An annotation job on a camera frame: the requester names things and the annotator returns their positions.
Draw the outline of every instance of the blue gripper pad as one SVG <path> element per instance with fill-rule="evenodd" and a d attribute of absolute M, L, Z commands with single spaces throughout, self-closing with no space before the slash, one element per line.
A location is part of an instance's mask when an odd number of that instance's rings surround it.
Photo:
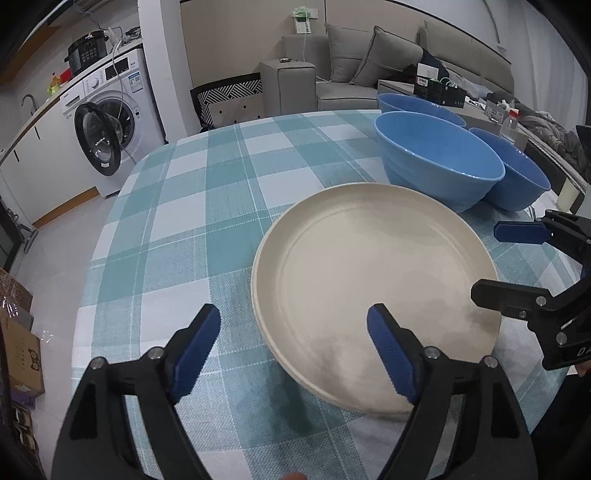
<path fill-rule="evenodd" d="M 179 356 L 173 368 L 173 384 L 168 392 L 174 403 L 193 390 L 203 364 L 220 333 L 221 322 L 219 310 L 213 307 L 185 351 Z"/>
<path fill-rule="evenodd" d="M 498 222 L 493 230 L 499 242 L 541 245 L 552 237 L 552 232 L 541 222 Z"/>
<path fill-rule="evenodd" d="M 394 335 L 393 329 L 388 326 L 388 321 L 394 322 L 394 330 L 397 333 L 407 335 L 406 340 L 409 340 L 408 334 L 410 334 L 416 341 L 418 350 L 408 352 L 411 357 L 407 355 L 401 342 Z M 420 366 L 422 345 L 412 332 L 398 326 L 383 304 L 376 304 L 368 310 L 367 323 L 369 336 L 374 342 L 396 392 L 406 397 L 410 403 L 417 403 L 422 390 L 420 388 L 423 378 Z"/>

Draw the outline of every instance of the plaid tablecloth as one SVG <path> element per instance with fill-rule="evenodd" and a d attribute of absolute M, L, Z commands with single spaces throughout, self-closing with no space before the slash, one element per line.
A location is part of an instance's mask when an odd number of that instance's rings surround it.
<path fill-rule="evenodd" d="M 251 307 L 256 249 L 289 205 L 342 183 L 387 183 L 372 125 L 378 111 L 267 118 L 195 135 L 138 163 L 100 235 L 78 312 L 73 385 L 98 355 L 138 358 L 165 345 L 203 303 L 222 314 L 219 338 L 178 414 L 214 479 L 376 478 L 402 421 L 343 411 L 302 389 L 275 362 Z M 500 244 L 504 215 L 485 202 L 462 214 L 482 238 L 502 280 L 547 287 L 577 277 L 548 245 Z M 525 322 L 504 319 L 500 359 L 532 429 L 564 371 L 546 372 Z M 139 408 L 130 422 L 146 472 L 159 476 Z"/>

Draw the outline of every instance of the washing machine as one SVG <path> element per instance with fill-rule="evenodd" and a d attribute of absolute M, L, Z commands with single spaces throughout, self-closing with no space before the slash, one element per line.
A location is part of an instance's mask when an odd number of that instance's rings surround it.
<path fill-rule="evenodd" d="M 87 74 L 60 103 L 103 197 L 118 192 L 136 163 L 165 143 L 142 48 Z"/>

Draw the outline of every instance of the blue bowl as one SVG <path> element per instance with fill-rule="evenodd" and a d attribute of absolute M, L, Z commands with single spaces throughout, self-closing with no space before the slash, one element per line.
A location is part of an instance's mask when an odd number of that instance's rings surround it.
<path fill-rule="evenodd" d="M 388 112 L 374 127 L 390 183 L 423 192 L 455 212 L 484 197 L 505 166 L 480 138 L 453 123 L 414 112 Z"/>
<path fill-rule="evenodd" d="M 506 167 L 505 178 L 491 188 L 486 200 L 502 209 L 518 212 L 550 190 L 550 181 L 539 166 L 507 140 L 480 128 L 471 128 L 470 132 L 489 144 Z"/>
<path fill-rule="evenodd" d="M 461 116 L 457 116 L 441 105 L 423 100 L 419 97 L 399 95 L 397 93 L 380 93 L 378 95 L 378 107 L 382 113 L 398 112 L 400 110 L 404 112 L 424 113 L 425 115 L 443 118 L 462 128 L 466 126 L 466 122 Z"/>

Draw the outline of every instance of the floor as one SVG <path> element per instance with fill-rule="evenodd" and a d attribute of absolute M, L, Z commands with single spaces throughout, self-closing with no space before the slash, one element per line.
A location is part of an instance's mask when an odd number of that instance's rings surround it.
<path fill-rule="evenodd" d="M 115 198 L 97 197 L 41 227 L 20 266 L 11 269 L 33 293 L 33 333 L 41 339 L 46 386 L 33 411 L 34 434 L 48 476 L 72 397 L 72 343 L 86 270 Z"/>

